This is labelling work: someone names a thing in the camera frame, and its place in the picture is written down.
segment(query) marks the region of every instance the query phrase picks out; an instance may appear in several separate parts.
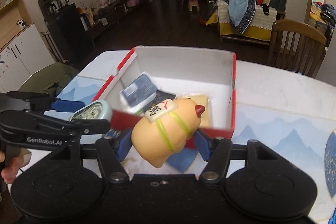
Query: tv stand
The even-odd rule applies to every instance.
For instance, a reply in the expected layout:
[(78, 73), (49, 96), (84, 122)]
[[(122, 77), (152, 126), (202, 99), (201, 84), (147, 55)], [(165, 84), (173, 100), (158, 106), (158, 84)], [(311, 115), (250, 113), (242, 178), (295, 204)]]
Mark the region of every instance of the tv stand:
[(87, 32), (92, 41), (111, 26), (119, 24), (119, 20), (149, 0), (139, 0), (139, 4), (134, 7), (127, 7), (127, 1), (128, 0), (117, 0), (111, 5), (98, 10), (99, 18), (106, 18), (108, 24), (104, 26), (102, 22), (98, 21), (88, 28)]

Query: red beak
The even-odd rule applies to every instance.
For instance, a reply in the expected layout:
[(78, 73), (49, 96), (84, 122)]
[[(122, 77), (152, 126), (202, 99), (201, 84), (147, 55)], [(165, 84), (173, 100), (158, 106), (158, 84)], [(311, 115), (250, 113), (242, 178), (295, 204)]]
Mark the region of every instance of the red beak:
[(201, 117), (202, 113), (205, 111), (205, 107), (201, 105), (195, 105), (195, 111), (198, 118)]

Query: sofa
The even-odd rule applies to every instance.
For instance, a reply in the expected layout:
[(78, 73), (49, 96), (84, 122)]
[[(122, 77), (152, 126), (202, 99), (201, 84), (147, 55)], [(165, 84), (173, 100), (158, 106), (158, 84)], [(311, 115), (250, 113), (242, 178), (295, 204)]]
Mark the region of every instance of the sofa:
[(208, 24), (216, 21), (219, 22), (219, 32), (221, 36), (231, 38), (230, 36), (232, 35), (240, 35), (240, 40), (244, 40), (244, 37), (251, 38), (256, 41), (251, 39), (245, 40), (267, 45), (270, 41), (273, 22), (277, 19), (284, 18), (286, 0), (264, 0), (264, 3), (265, 1), (268, 2), (269, 15), (265, 15), (263, 8), (257, 5), (251, 23), (243, 34), (239, 34), (231, 25), (228, 14), (228, 4), (224, 0), (217, 1), (216, 15), (213, 15), (208, 20)]

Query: cabinet handle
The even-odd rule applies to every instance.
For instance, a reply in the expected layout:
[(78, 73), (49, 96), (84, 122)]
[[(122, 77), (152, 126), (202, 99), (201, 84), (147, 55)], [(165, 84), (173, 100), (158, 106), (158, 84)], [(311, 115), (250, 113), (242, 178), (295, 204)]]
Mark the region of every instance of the cabinet handle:
[(10, 49), (12, 51), (12, 53), (14, 54), (15, 58), (17, 59), (16, 55), (15, 55), (15, 52), (13, 51), (13, 49), (11, 48)]
[(20, 51), (19, 51), (19, 49), (17, 48), (17, 45), (16, 45), (16, 44), (14, 44), (14, 45), (15, 45), (15, 47), (16, 47), (16, 49), (17, 49), (17, 51), (19, 52), (19, 54), (21, 54), (21, 53), (20, 53)]

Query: human hand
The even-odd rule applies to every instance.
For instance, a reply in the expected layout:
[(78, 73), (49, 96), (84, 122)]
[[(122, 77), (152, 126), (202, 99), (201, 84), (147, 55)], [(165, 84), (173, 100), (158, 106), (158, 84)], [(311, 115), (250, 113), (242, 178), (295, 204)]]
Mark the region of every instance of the human hand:
[[(6, 184), (12, 184), (16, 178), (17, 173), (19, 172), (19, 169), (29, 163), (31, 153), (28, 150), (26, 151), (22, 151), (23, 153), (21, 152), (21, 155), (12, 158), (9, 166), (2, 170), (1, 176)], [(4, 160), (5, 154), (0, 151), (0, 162), (3, 162)]]

